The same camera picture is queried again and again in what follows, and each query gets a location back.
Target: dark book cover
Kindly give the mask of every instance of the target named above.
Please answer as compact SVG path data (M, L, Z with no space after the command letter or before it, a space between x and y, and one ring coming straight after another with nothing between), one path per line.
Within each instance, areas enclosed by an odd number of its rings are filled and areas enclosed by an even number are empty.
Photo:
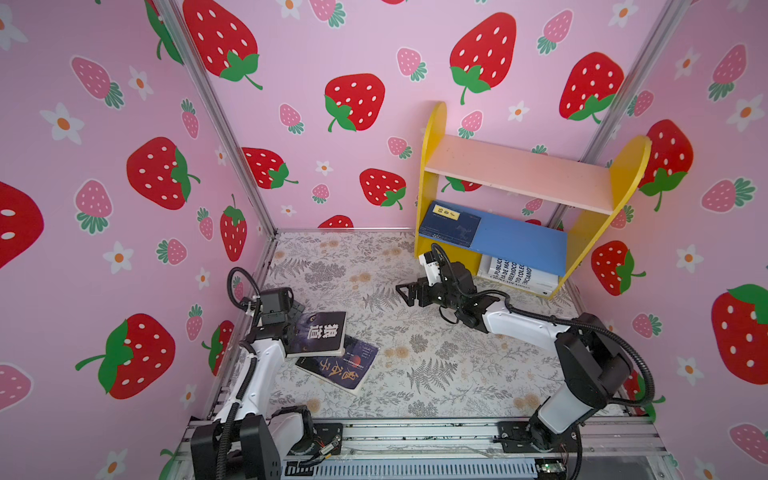
M435 213L435 207L442 207L458 213L458 219L454 220ZM419 234L444 240L460 247L469 247L472 245L472 240L475 239L480 219L477 215L469 214L461 208L448 207L438 201L433 201L419 227Z
M286 356L343 354L346 312L302 313L293 325Z
M357 395L378 352L379 347L347 335L344 356L303 356L296 366Z

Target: pink wallpaper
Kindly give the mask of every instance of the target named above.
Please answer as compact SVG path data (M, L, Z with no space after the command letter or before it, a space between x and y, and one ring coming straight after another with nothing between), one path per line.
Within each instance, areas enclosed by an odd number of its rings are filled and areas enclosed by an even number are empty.
M158 478L266 236L151 5L41 7L0 5L0 477Z
M689 8L601 159L649 134L640 192L574 275L648 361L649 413L688 480L768 478L765 18L764 2ZM605 286L609 242L646 276Z
M437 101L450 134L578 159L664 4L177 1L282 228L414 227ZM371 168L405 190L367 195ZM511 217L554 209L441 182L441 198Z

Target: black cable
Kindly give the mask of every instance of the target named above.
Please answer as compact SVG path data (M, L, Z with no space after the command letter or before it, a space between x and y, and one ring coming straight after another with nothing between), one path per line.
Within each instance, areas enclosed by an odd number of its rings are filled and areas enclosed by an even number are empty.
M448 258L448 255L445 253L445 250L443 250L442 247L439 246L437 243L433 243L432 254L438 257L441 257L444 260L445 265L448 266L449 272L451 272L451 277L455 281L455 275L453 273L453 267L451 266L451 260ZM632 348L632 345L630 345L629 342L621 338L619 335L611 332L609 329L605 329L599 326L587 325L586 323L579 322L576 319L561 319L561 318L557 318L554 315L546 316L546 315L541 315L540 313L533 313L533 312L528 312L527 310L520 310L518 308L514 308L512 306L511 297L509 296L509 293L502 292L501 290L483 290L477 293L466 293L462 291L462 288L458 284L458 282L456 283L456 288L460 294L462 294L463 296L467 296L470 299L477 298L479 296L484 296L484 295L502 296L504 297L504 304L510 313L517 313L518 315L523 315L532 319L541 320L542 322L554 323L555 325L575 326L580 329L591 330L592 332L598 333L602 336L606 336L607 338L616 342L622 349L624 349L625 352L627 352L627 354L630 357L632 357L635 365L637 365L637 369L640 370L640 374L643 376L643 380L645 381L645 394L643 395L643 398L637 399L637 400L625 400L620 397L611 397L608 400L608 403L615 403L617 405L623 405L628 407L643 407L645 405L648 405L654 399L654 395L656 393L656 386L654 384L654 377L650 373L650 368L648 368L648 364L645 362L643 357L640 356L639 353L637 353L637 350Z

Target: book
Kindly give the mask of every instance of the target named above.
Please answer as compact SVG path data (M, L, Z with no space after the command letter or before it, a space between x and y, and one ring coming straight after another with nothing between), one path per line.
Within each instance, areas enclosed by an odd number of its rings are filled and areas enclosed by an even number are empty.
M286 358L344 355L346 312L302 313L289 326Z
M489 255L482 256L478 276L545 296L550 295L558 287L560 280L553 273Z
M342 357L303 356L296 361L296 366L345 392L359 395L362 381L365 380L378 352L379 347L347 335L344 337Z
M466 212L460 207L447 207L435 200L429 205L419 227L419 234L469 248L472 240L475 239L480 220L481 217Z

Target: bookshelf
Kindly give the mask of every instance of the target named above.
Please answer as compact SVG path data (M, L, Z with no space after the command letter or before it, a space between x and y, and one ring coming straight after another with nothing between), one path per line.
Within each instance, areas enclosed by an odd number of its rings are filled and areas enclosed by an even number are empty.
M614 159L611 168L534 154L510 147L445 134L445 102L429 117L422 144L415 255L439 243L451 260L476 275L482 254L503 258L560 277L558 288L589 250L640 183L650 156L650 139L637 136ZM482 218L468 248L419 234L430 203L437 198L440 175L579 207L583 211L567 232L460 207Z

